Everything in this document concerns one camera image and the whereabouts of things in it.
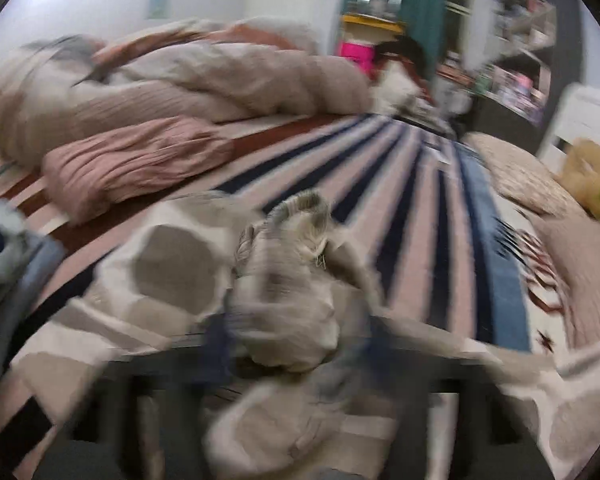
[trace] window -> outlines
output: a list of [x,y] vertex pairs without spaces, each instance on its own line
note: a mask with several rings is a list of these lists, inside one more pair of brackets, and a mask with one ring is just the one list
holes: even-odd
[[462,57],[464,32],[471,15],[471,0],[446,0],[444,49],[440,57],[444,59],[451,50]]

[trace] tan plush toy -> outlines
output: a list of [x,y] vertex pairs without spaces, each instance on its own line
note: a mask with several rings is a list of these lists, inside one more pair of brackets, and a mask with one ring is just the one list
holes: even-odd
[[555,176],[577,202],[600,219],[600,145],[576,139],[567,152],[562,173]]

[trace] folded pink fabric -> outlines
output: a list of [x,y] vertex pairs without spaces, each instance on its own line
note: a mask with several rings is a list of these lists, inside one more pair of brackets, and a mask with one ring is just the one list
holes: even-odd
[[42,172],[49,198],[80,224],[113,203],[219,166],[232,145],[206,121],[157,119],[60,146],[46,154]]

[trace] striped bedsheet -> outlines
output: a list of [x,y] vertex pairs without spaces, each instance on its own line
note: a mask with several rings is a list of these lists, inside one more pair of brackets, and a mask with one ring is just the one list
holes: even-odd
[[[33,229],[58,238],[70,253],[18,329],[10,358],[69,298],[83,293],[94,265],[139,225],[147,206],[207,189],[269,212],[292,194],[317,188],[377,269],[397,315],[530,349],[520,270],[513,258],[496,253],[498,213],[484,168],[467,148],[373,115],[311,118],[263,134],[275,143],[257,151],[237,148],[247,154],[78,228],[48,203],[35,176],[4,192]],[[30,478],[53,434],[53,422],[27,385],[7,371],[0,388],[1,459],[18,478]]]

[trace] yellow shelf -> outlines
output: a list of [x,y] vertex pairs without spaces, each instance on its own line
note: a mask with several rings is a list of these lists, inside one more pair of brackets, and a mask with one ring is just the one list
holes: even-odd
[[401,33],[403,26],[400,23],[388,22],[374,18],[373,16],[361,16],[360,14],[344,14],[342,21],[345,23],[355,23],[357,25],[366,25],[367,27],[382,28],[391,32]]

